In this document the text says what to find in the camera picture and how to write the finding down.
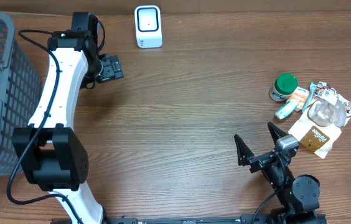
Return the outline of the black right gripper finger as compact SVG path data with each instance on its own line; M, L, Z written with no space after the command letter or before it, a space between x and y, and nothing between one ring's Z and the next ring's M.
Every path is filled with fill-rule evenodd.
M268 129L270 132L270 135L273 139L273 142L276 143L276 141L282 137L287 136L288 134L284 132L283 130L279 129L275 124L272 122L268 123Z
M251 160L255 157L250 148L245 144L242 138L235 134L234 140L236 144L237 158L239 166L248 166Z

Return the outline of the green lid jar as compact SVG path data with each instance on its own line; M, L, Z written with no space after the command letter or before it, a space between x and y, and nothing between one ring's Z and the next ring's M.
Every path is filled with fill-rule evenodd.
M298 86L297 78L290 74L281 74L269 89L269 96L274 101L285 101Z

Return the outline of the orange tissue pack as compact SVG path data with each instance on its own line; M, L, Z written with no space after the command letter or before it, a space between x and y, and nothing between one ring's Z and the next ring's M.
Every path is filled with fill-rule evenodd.
M301 88L301 87L297 87L295 89L295 91L287 98L286 102L289 102L290 100L295 100L298 102L298 106L294 109L295 111L301 111L302 107L304 106L308 96L310 94L310 91L305 89L305 88Z

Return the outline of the teal wipes packet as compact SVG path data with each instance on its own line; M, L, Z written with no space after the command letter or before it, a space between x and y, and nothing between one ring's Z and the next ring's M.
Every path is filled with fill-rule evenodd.
M302 112L305 112L305 110L308 108L308 106L310 105L312 99L313 99L313 96L314 96L314 92L317 88L317 85L314 83L314 82L311 82L310 86L309 86L309 94L306 98L306 101L301 109Z

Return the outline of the beige clear pouch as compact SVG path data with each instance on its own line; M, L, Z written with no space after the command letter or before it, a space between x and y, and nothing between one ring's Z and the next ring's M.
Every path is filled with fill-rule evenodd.
M310 105L288 133L323 159L351 119L351 102L326 82L316 85Z

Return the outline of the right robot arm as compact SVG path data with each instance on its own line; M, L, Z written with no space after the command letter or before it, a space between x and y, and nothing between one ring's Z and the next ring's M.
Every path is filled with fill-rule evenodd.
M260 156L253 154L239 135L234 135L239 166L248 166L253 174L260 171L274 192L252 215L242 215L242 223L326 223L318 215L320 182L312 175L293 176L288 165L299 149L298 140L269 122L274 148Z

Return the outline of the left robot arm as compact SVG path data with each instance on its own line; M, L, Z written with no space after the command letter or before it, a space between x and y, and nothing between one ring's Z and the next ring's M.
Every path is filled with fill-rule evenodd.
M81 89L123 77L117 56L101 54L98 38L103 23L89 12L74 12L71 28L49 32L49 71L39 103L28 124L16 128L12 145L19 158L7 184L15 204L56 198L69 215L68 223L108 223L105 208L94 198L88 183L88 153L74 132L74 114ZM11 188L22 169L27 181L46 194L16 200Z

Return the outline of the green tissue pack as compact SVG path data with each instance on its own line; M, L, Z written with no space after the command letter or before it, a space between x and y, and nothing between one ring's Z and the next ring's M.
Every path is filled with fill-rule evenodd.
M275 112L275 117L278 119L284 119L288 117L299 105L299 103L296 100L289 100L287 103L285 103L282 107L280 107L277 112Z

